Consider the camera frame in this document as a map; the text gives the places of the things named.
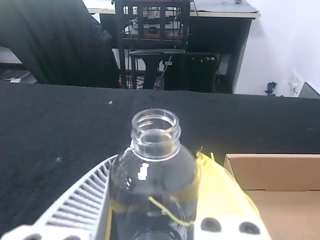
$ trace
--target black desk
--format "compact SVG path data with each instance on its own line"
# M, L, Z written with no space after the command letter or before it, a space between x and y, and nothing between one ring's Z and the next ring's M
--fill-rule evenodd
M100 14L100 19L103 28L114 39L111 44L112 48L118 48L115 15ZM224 92L232 93L233 86L238 81L253 19L249 17L190 17L187 51L229 56L226 73L220 72Z
M320 154L316 99L2 83L0 235L33 224L126 147L132 116L151 107L176 113L181 142L215 152L219 163L226 153Z

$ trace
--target cardboard box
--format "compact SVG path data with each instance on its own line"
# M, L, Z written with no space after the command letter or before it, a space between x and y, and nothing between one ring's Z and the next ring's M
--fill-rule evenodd
M227 154L273 240L320 239L320 155Z

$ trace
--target chair armrest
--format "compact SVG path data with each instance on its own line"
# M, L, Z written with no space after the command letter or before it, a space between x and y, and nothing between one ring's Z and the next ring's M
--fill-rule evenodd
M148 55L184 55L186 51L183 49L144 49L129 52L130 57L142 57Z

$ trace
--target black cloth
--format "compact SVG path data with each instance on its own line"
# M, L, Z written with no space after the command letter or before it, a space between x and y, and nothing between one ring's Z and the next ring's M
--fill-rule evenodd
M174 112L181 143L221 164L226 153L320 154L318 99L0 83L0 235L127 147L133 115L149 108Z
M82 0L0 0L0 41L40 83L119 86L111 36Z

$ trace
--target bottle mouth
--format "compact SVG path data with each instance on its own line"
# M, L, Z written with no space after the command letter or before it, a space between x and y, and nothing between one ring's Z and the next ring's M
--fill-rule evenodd
M138 112L132 119L131 138L137 154L145 158L167 158L180 149L178 117L164 109Z

